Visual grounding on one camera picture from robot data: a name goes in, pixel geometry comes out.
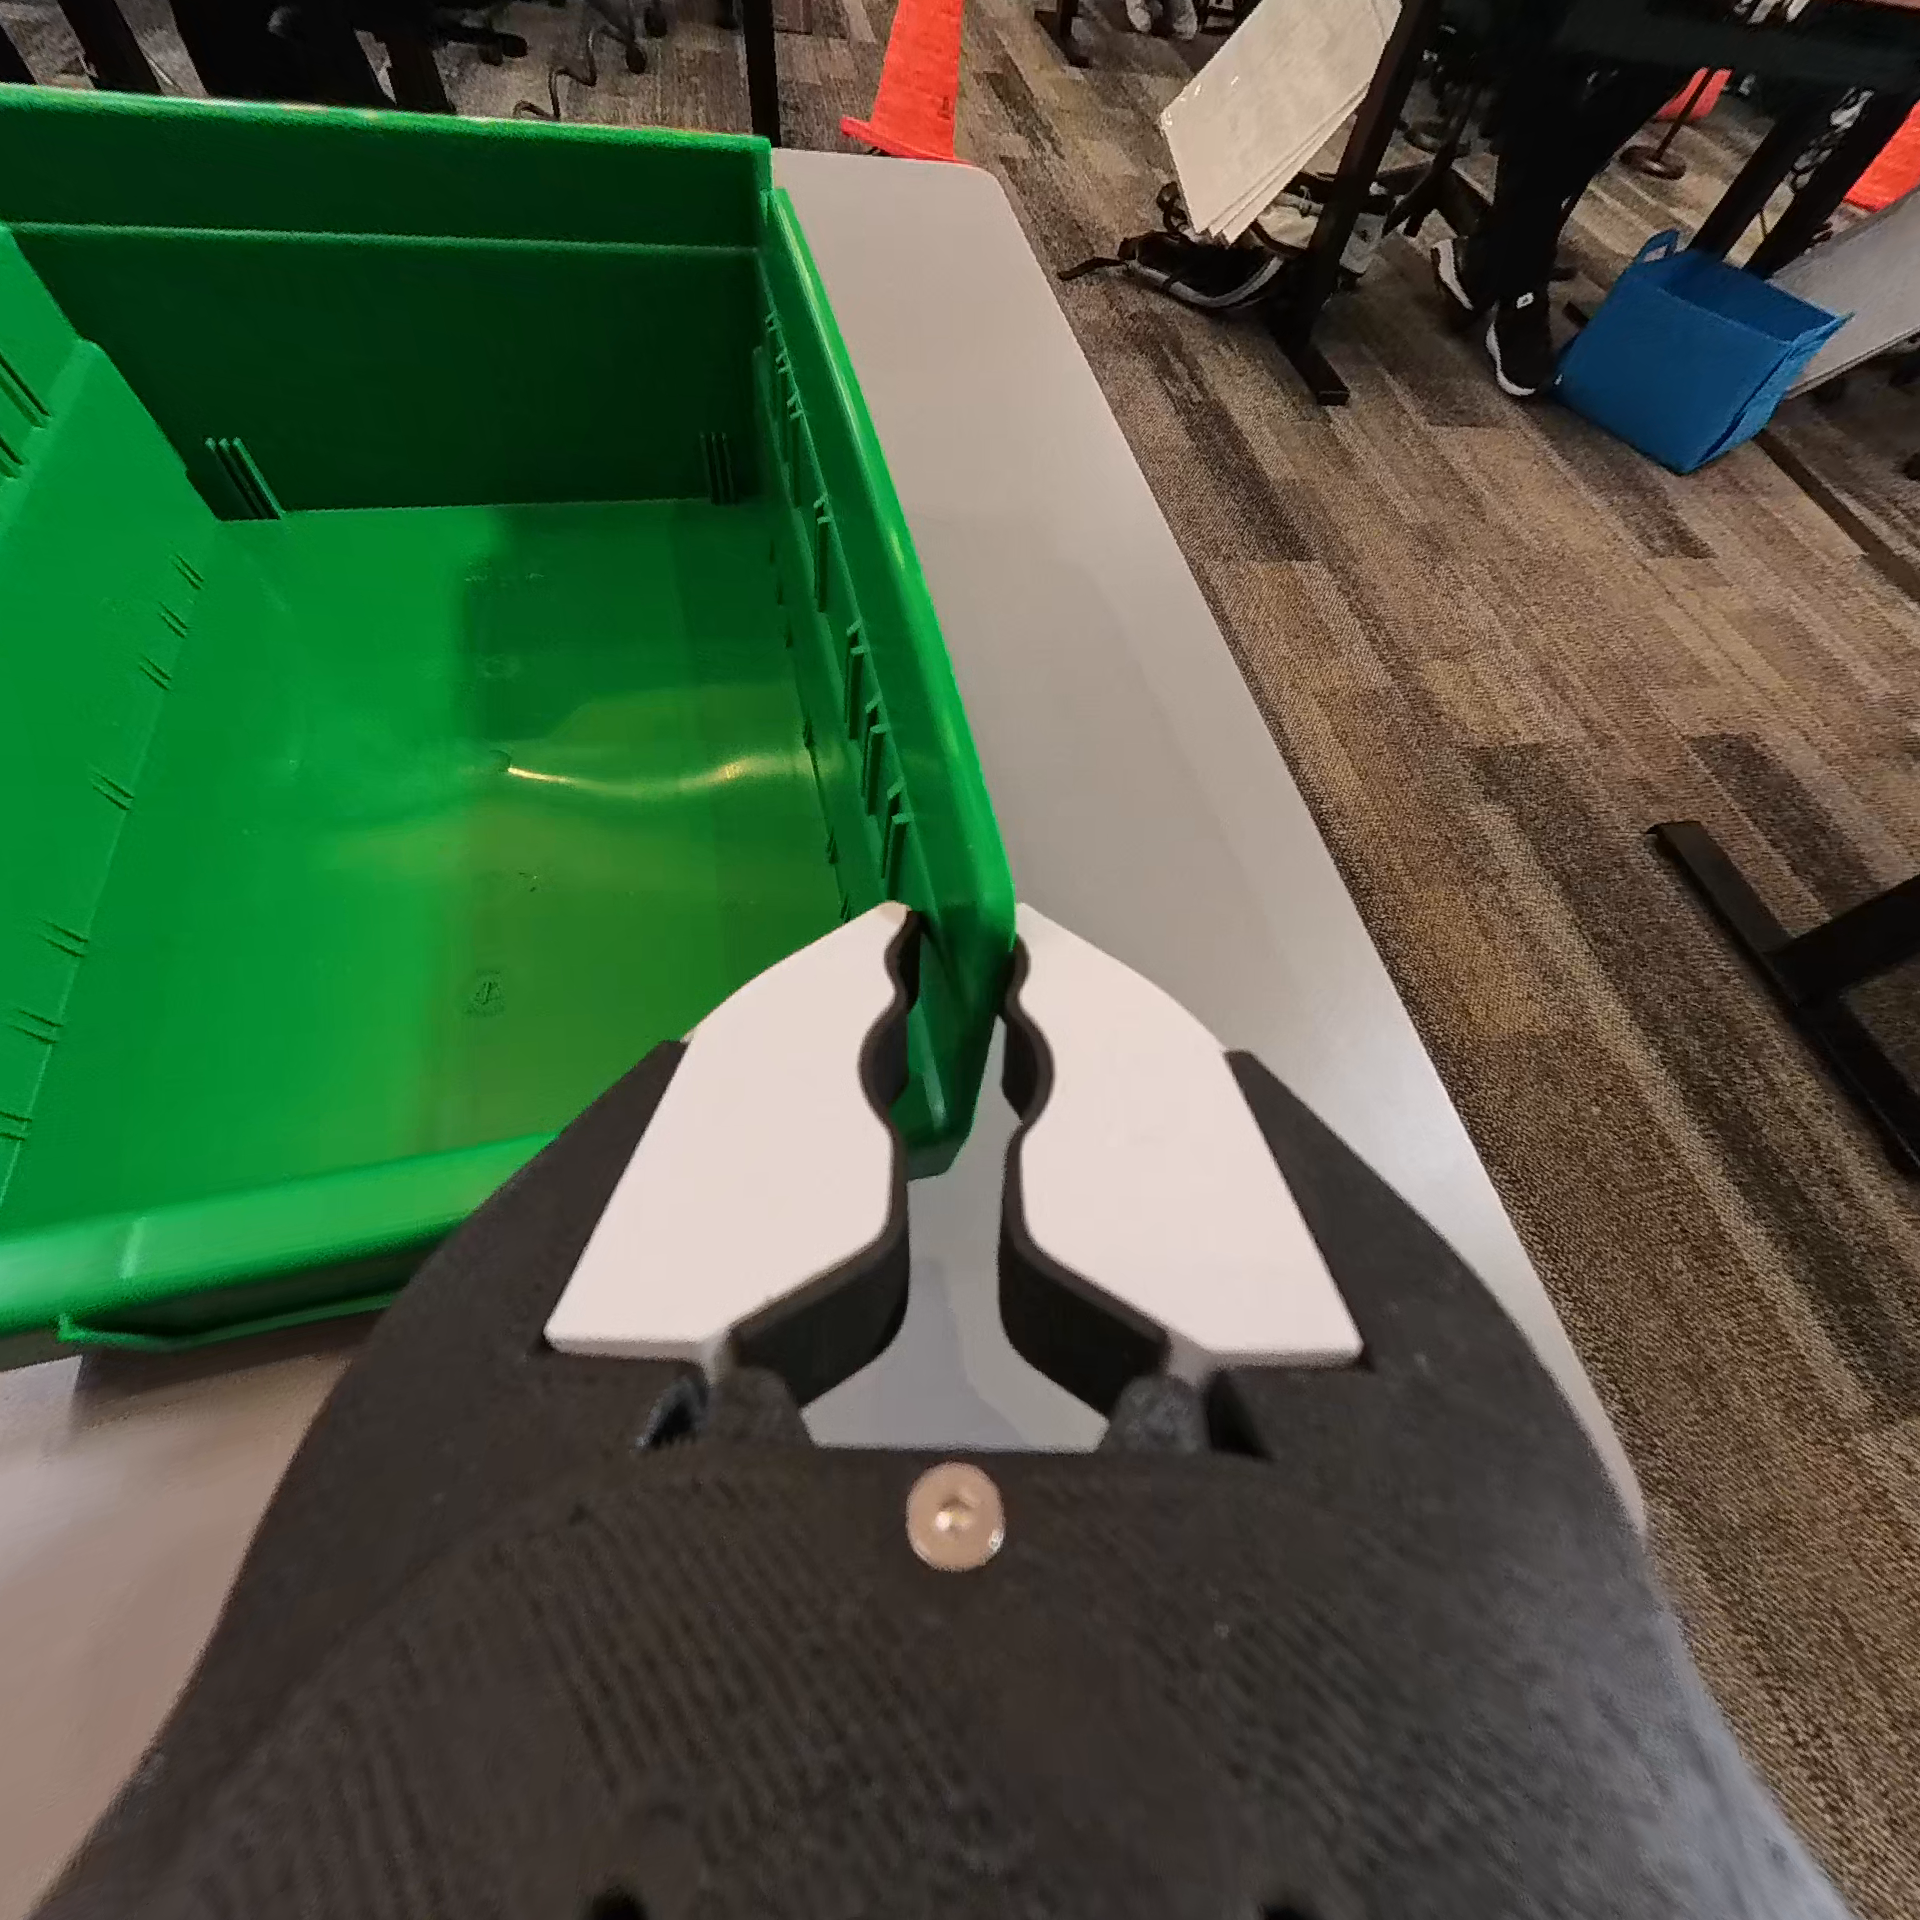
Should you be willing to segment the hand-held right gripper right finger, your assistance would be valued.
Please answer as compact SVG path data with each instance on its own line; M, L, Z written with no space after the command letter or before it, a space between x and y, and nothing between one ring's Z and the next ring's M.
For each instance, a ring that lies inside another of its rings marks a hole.
M1000 1320L1020 1358L1106 1419L1144 1378L1354 1368L1354 1313L1230 1053L1037 909L1014 930Z

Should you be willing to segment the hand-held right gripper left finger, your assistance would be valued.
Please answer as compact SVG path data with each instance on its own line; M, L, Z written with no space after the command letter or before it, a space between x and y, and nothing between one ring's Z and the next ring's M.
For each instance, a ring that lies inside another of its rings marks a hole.
M891 1110L920 918L877 903L721 1001L683 1040L544 1344L801 1406L870 1365L907 1297L905 1147Z

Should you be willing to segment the green plastic bin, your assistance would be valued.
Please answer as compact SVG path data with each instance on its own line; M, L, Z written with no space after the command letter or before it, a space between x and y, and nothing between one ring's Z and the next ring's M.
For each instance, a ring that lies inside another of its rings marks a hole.
M969 1136L1014 885L753 135L5 88L5 1354L382 1309L882 903Z

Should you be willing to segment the black backpack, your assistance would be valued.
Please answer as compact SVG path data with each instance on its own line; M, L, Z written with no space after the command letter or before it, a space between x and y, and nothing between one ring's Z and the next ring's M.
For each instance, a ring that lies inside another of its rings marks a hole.
M1259 225L1233 242L1203 237L1174 182L1160 187L1156 214L1160 227L1124 237L1115 251L1077 262L1053 280L1075 285L1110 273L1204 318L1235 320L1288 293L1305 257Z

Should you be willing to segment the blue storage bin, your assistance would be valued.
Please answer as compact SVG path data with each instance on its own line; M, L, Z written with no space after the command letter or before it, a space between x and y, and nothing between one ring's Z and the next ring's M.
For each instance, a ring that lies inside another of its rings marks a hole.
M1762 432L1848 317L1660 231L1562 353L1553 397L1668 474Z

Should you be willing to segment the stack of white boards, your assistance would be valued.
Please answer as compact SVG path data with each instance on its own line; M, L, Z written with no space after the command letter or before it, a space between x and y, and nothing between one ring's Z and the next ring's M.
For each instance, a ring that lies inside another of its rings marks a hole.
M1398 3L1262 3L1160 118L1189 227L1235 242L1361 107Z

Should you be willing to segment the orange traffic cone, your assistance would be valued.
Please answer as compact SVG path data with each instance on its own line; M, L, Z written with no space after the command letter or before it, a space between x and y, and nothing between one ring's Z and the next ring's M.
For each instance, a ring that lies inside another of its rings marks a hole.
M846 139L901 160L956 162L964 9L961 0L896 5L873 107L866 120L843 118Z

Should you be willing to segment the black table frame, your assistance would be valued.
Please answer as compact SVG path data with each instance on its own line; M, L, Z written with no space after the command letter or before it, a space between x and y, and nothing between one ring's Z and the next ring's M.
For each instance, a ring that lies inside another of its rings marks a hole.
M1440 3L1404 3L1398 7L1398 19L1354 115L1329 202L1312 229L1312 242L1291 282L1281 318L1272 328L1308 397L1324 410L1347 405L1352 392L1320 351L1315 331L1337 291L1342 258L1373 190L1388 144L1398 131L1402 110L1420 75L1440 15Z

